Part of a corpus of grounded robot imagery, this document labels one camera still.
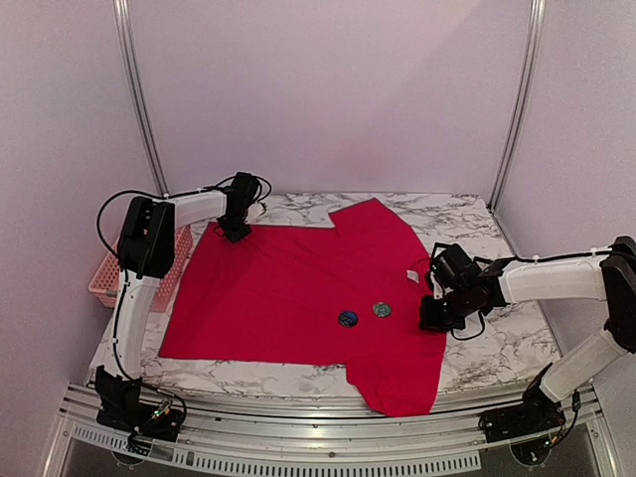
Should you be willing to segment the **green round brooch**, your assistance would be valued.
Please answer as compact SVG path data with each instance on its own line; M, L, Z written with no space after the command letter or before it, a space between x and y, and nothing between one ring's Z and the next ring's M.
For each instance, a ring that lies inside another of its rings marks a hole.
M393 313L392 307L386 302L375 303L372 307L372 311L376 317L383 319L389 318Z

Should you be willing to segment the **red t-shirt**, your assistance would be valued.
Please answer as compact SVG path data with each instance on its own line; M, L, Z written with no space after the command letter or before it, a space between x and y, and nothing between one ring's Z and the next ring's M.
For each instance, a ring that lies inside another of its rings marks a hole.
M237 243L208 226L181 280L164 359L341 365L367 406L430 412L446 338L418 329L429 255L376 199L331 214L328 228L253 226ZM386 302L393 313L373 314ZM344 328L342 311L358 314Z

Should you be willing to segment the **blue round brooch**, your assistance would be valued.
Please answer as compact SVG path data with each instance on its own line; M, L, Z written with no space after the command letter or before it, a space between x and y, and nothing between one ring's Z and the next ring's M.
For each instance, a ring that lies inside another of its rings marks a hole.
M338 323L344 328L354 328L359 324L359 316L354 311L345 310L339 314Z

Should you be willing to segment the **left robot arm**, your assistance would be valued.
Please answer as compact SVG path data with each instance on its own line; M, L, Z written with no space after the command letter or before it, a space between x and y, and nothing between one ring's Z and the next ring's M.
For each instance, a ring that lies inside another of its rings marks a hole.
M95 367L100 394L144 386L141 346L151 304L160 282L175 260L175 231L200 221L214 220L216 230L232 243L251 233L249 223L264 214L271 183L257 175L237 172L217 184L175 195L158 196L123 190L110 196L95 220L97 235L119 268L119 289L106 351ZM105 209L116 199L131 198L112 247L101 230Z

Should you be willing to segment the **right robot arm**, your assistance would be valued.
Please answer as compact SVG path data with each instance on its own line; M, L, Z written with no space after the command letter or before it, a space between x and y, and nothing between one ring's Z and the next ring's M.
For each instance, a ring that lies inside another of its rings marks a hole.
M593 334L544 368L525 390L520 404L491 411L492 426L517 425L534 433L563 422L561 402L598 373L635 351L635 241L618 237L602 248L563 255L497 259L471 257L457 243L438 243L425 275L430 293L422 297L422 331L452 333L470 315L484 318L496 308L532 301L596 300L608 317Z

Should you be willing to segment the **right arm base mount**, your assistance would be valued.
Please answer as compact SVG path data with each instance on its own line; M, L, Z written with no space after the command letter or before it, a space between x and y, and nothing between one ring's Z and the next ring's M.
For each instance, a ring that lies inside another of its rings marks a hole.
M571 432L571 425L559 403L543 397L524 397L512 406L486 410L479 415L478 428L488 443L519 439L510 445L513 457L526 466L540 466L551 451Z

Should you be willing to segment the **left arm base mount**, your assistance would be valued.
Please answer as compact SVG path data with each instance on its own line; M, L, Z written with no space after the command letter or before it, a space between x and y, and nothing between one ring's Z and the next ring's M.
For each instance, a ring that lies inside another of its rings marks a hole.
M140 437L177 441L188 414L186 402L181 397L146 386L141 379L128 380L113 376L104 366L96 369L94 388L100 398L96 422L127 432L128 450L142 454L148 452L149 446L140 441ZM160 402L142 402L143 388L159 395Z

